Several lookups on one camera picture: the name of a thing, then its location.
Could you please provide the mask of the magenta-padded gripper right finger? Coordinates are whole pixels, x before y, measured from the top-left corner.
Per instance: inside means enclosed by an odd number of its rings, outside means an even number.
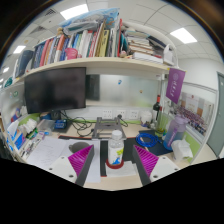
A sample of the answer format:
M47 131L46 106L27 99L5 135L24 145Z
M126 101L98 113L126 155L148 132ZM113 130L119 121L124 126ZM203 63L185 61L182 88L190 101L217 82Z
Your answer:
M150 184L179 170L179 167L167 156L158 157L137 145L133 146L132 154L143 185Z

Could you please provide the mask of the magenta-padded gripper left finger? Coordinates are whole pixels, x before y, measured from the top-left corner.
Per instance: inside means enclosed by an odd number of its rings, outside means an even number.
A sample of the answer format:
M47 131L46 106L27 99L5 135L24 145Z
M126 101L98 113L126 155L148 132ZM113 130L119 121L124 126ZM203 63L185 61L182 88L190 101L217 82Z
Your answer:
M48 171L78 186L83 186L94 157L94 146L90 145L69 157L61 156L54 161Z

